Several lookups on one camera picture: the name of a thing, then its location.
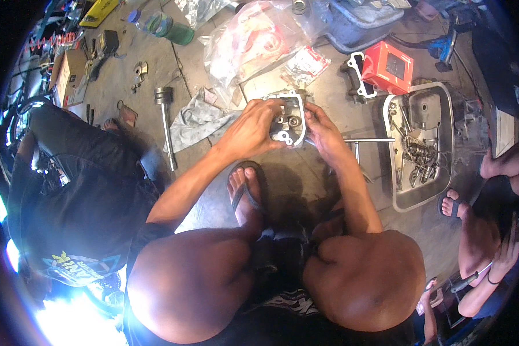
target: gray rag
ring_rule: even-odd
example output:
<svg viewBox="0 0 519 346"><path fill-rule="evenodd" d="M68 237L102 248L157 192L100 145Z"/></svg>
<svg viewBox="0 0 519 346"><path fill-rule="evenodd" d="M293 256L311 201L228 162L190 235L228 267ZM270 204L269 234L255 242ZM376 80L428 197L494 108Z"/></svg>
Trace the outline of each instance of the gray rag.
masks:
<svg viewBox="0 0 519 346"><path fill-rule="evenodd" d="M242 111L219 109L208 104L202 87L189 104L181 108L171 124L173 152L188 148L207 136L221 137L241 113Z"/></svg>

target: red box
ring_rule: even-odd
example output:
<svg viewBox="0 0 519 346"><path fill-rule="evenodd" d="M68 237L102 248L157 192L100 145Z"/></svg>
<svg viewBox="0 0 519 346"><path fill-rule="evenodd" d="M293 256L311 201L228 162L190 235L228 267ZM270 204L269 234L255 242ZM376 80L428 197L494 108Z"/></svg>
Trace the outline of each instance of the red box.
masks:
<svg viewBox="0 0 519 346"><path fill-rule="evenodd" d="M384 41L365 51L361 80L395 95L409 92L413 59Z"/></svg>

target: bracelet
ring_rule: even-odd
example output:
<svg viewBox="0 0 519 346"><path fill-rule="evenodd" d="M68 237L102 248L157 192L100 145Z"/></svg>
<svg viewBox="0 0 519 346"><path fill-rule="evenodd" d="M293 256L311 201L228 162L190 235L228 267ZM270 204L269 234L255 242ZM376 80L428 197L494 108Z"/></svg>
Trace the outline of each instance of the bracelet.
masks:
<svg viewBox="0 0 519 346"><path fill-rule="evenodd" d="M492 281L490 280L490 270L489 270L488 273L486 274L486 279L488 280L488 282L489 282L491 285L497 285L497 284L499 284L499 283L501 282L501 280L498 281L498 282L492 282Z"/></svg>

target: plastic bag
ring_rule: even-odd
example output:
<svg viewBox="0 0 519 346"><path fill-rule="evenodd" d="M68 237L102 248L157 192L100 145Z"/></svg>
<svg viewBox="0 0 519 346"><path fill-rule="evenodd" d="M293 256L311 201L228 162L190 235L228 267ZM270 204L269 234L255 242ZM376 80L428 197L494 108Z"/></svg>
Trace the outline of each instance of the plastic bag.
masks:
<svg viewBox="0 0 519 346"><path fill-rule="evenodd" d="M286 61L327 29L324 1L309 4L302 15L292 13L291 1L254 1L217 27L205 45L204 65L220 101L228 106L239 83Z"/></svg>
<svg viewBox="0 0 519 346"><path fill-rule="evenodd" d="M175 3L189 21L194 30L210 20L217 12L228 4L230 0L175 0Z"/></svg>
<svg viewBox="0 0 519 346"><path fill-rule="evenodd" d="M281 78L295 89L305 89L329 67L330 62L307 45L284 64Z"/></svg>

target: water bottle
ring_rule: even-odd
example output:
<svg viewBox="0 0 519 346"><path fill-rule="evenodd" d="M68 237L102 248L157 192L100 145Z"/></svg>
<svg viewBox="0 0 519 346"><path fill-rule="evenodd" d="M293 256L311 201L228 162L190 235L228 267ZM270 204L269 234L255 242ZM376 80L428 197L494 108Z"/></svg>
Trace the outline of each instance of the water bottle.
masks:
<svg viewBox="0 0 519 346"><path fill-rule="evenodd" d="M160 10L132 10L127 21L141 31L164 37L175 44L187 45L194 37L190 27L173 22L173 18Z"/></svg>

